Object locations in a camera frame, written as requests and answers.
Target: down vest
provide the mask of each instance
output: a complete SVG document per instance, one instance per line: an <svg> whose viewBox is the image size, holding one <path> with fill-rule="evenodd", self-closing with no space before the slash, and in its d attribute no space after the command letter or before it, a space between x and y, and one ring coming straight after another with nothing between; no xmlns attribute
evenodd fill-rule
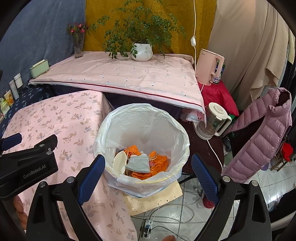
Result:
<svg viewBox="0 0 296 241"><path fill-rule="evenodd" d="M280 96L286 96L281 105L278 104ZM286 89L270 89L244 110L223 136L233 131L243 131L243 128L258 123L261 118L262 123L223 170L222 175L244 183L276 155L282 138L292 125L291 101L291 94Z"/></svg>

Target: blue wall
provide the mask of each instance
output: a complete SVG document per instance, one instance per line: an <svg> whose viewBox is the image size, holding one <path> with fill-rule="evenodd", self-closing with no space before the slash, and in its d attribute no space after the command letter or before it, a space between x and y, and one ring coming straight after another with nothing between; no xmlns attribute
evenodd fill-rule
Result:
<svg viewBox="0 0 296 241"><path fill-rule="evenodd" d="M74 53L66 32L68 23L85 21L86 0L32 0L14 19L0 42L0 94L21 73L27 83L29 69L42 59L53 65Z"/></svg>

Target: trash can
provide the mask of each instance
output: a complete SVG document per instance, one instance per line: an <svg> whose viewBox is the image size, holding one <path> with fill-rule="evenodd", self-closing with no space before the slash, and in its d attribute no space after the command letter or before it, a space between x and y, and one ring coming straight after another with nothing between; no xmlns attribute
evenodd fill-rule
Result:
<svg viewBox="0 0 296 241"><path fill-rule="evenodd" d="M146 154L157 151L168 157L169 166L145 180L118 174L112 168L117 151L136 145ZM94 142L94 157L105 157L104 175L108 185L135 197L148 197L176 181L189 157L185 129L166 111L150 104L129 104L110 112Z"/></svg>

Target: red cloth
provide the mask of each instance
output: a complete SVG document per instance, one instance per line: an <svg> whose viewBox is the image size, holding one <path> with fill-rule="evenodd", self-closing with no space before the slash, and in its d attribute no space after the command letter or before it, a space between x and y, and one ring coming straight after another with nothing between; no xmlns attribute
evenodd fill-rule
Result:
<svg viewBox="0 0 296 241"><path fill-rule="evenodd" d="M198 83L198 86L201 90L202 84ZM221 105L228 114L239 116L237 105L222 81L220 81L219 84L211 84L210 86L205 85L202 89L202 97L204 99L205 106L210 102L215 102Z"/></svg>
<svg viewBox="0 0 296 241"><path fill-rule="evenodd" d="M283 148L281 149L281 152L283 154L283 158L286 160L286 161L291 161L290 160L290 156L292 155L293 153L293 148L291 147L290 144L288 143L284 143L283 144Z"/></svg>

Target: pink electric kettle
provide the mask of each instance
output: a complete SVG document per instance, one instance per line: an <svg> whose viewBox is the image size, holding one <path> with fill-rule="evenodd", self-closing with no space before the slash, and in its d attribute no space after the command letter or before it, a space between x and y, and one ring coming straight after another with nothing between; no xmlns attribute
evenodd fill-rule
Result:
<svg viewBox="0 0 296 241"><path fill-rule="evenodd" d="M219 80L223 63L224 57L209 50L202 49L196 64L197 81L204 85L211 85L213 79L217 78L216 80Z"/></svg>

